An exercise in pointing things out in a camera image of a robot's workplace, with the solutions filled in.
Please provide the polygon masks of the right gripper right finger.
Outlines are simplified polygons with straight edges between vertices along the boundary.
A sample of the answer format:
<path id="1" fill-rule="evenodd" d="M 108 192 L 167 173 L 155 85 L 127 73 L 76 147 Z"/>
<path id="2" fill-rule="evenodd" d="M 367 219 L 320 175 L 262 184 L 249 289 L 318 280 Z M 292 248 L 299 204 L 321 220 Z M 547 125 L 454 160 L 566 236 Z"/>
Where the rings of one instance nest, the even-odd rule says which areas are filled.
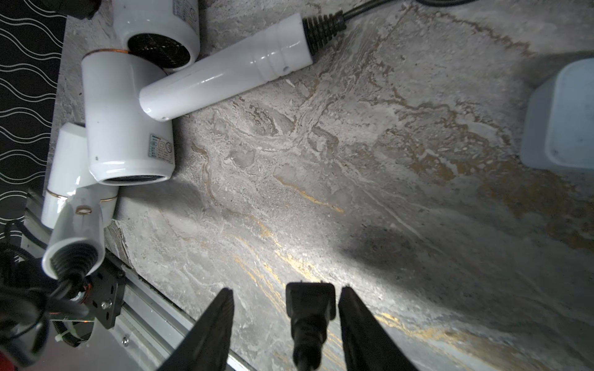
<path id="1" fill-rule="evenodd" d="M 338 302 L 348 370 L 416 370 L 354 289 L 344 287 Z"/>

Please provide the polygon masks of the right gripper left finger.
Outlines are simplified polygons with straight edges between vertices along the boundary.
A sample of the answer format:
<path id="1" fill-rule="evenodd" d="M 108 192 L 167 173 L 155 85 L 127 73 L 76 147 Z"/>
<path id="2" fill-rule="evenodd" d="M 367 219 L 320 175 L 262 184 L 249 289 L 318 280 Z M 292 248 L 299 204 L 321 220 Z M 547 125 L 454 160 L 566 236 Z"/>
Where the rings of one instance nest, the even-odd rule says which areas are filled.
<path id="1" fill-rule="evenodd" d="M 226 370 L 234 312 L 233 291 L 221 289 L 158 371 Z"/>

